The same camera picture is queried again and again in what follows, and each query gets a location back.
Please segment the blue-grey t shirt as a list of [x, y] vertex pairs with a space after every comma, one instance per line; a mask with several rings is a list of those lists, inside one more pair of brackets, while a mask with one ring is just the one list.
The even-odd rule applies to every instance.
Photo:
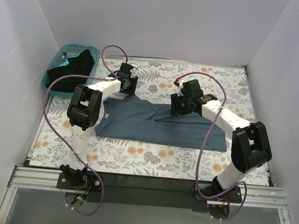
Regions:
[[104, 114], [110, 116], [95, 127], [97, 136], [195, 149], [206, 139], [206, 150], [226, 151], [224, 131], [218, 126], [210, 131], [211, 121], [197, 113], [172, 116], [170, 105], [152, 104], [137, 96], [108, 98], [103, 106]]

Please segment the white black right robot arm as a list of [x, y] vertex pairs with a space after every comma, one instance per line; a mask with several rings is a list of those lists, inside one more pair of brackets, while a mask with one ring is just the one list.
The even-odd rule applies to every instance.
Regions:
[[251, 123], [237, 116], [214, 95], [204, 94], [196, 79], [177, 78], [174, 84], [178, 90], [171, 95], [171, 115], [197, 113], [231, 137], [231, 163], [211, 185], [197, 189], [205, 199], [225, 200], [244, 176], [272, 158], [266, 127], [262, 122]]

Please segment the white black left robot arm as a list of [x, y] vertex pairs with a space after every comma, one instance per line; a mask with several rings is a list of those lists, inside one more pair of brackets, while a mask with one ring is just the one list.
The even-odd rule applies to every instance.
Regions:
[[122, 63], [116, 72], [117, 79], [111, 74], [105, 81], [93, 85], [78, 85], [71, 98], [67, 117], [71, 124], [71, 147], [73, 156], [67, 165], [61, 165], [65, 177], [69, 178], [74, 189], [81, 190], [87, 184], [83, 169], [87, 164], [88, 139], [92, 128], [98, 121], [102, 101], [115, 93], [134, 95], [138, 81], [137, 65]]

